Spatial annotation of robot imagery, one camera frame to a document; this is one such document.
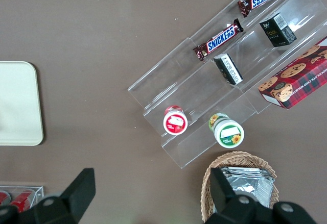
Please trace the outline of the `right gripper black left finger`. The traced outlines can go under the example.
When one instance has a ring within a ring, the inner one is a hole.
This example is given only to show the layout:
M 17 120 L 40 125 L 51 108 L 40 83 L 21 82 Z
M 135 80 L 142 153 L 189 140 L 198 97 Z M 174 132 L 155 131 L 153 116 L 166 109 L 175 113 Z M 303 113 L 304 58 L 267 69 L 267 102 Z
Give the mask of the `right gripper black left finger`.
M 32 208 L 35 223 L 79 223 L 96 194 L 95 170 L 83 169 L 60 194 Z

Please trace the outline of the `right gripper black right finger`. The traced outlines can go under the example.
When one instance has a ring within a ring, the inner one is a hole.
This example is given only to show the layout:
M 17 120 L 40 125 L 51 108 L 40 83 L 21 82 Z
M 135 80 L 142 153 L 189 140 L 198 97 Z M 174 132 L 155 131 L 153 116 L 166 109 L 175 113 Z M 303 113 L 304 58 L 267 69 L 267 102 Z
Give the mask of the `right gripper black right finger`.
M 212 168 L 209 179 L 217 212 L 206 223 L 271 223 L 271 210 L 252 197 L 236 194 L 221 169 Z

